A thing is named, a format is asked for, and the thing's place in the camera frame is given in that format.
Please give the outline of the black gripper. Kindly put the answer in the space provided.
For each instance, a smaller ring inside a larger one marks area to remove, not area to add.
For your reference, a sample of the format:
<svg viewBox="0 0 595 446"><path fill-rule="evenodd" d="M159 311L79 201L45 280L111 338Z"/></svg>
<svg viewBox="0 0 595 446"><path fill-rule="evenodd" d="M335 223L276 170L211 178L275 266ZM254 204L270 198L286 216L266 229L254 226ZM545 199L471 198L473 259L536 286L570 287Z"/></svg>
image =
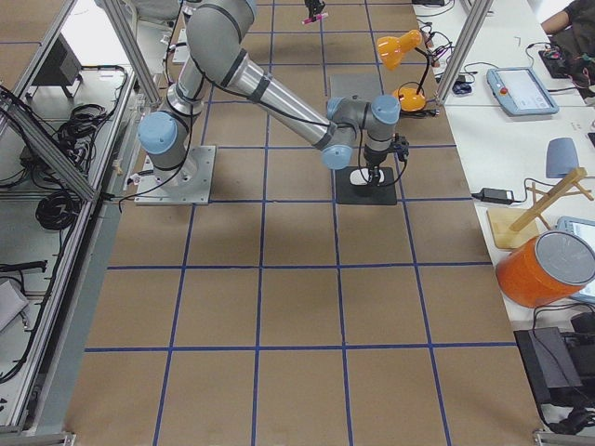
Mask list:
<svg viewBox="0 0 595 446"><path fill-rule="evenodd" d="M309 14L321 14L325 8L324 0L304 0L304 5Z"/></svg>
<svg viewBox="0 0 595 446"><path fill-rule="evenodd" d="M376 151L368 145L364 146L365 166L368 172L367 184L369 186L378 186L381 183L381 169L379 167L386 158L386 151Z"/></svg>

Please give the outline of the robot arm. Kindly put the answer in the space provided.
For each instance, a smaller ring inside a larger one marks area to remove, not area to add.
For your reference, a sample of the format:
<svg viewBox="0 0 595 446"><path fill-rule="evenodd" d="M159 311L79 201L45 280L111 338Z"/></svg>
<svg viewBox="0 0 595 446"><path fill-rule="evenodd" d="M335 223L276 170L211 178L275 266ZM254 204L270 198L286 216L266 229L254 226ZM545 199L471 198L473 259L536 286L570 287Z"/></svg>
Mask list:
<svg viewBox="0 0 595 446"><path fill-rule="evenodd" d="M406 153L407 141L395 132L401 112L390 95L373 101L331 98L320 114L258 66L242 42L257 16L253 1L187 1L189 56L164 104L144 117L139 143L152 175L139 184L136 202L144 205L206 204L216 150L193 147L191 131L203 110L207 85L263 108L313 148L335 171L337 201L343 204L396 204L397 177L382 163Z"/></svg>

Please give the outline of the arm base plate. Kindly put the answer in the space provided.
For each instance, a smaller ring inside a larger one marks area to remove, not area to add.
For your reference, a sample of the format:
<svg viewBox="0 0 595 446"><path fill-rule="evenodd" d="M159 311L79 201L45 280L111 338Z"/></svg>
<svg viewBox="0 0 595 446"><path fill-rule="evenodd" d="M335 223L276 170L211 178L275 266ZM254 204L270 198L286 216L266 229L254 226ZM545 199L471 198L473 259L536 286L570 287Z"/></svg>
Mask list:
<svg viewBox="0 0 595 446"><path fill-rule="evenodd" d="M217 147L214 145L191 145L185 165L164 186L162 183L176 170L169 174L154 170L150 157L146 155L144 167L152 172L140 178L134 202L138 205L207 205L216 153Z"/></svg>
<svg viewBox="0 0 595 446"><path fill-rule="evenodd" d="M186 29L182 28L178 35L178 41L173 45L173 56L171 61L174 64L184 64L189 57L189 49L187 46Z"/></svg>

